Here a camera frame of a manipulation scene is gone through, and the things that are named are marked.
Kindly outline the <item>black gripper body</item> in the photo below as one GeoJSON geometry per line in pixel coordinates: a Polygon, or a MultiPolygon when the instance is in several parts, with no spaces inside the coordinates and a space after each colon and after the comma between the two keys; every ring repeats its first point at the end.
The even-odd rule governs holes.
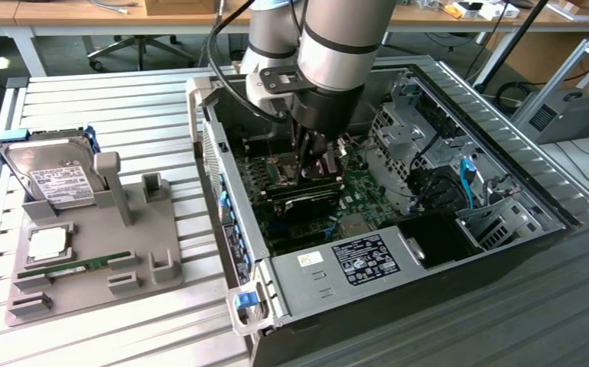
{"type": "Polygon", "coordinates": [[[364,86],[336,92],[315,87],[294,93],[292,119],[299,126],[338,138],[351,122],[364,86]]]}

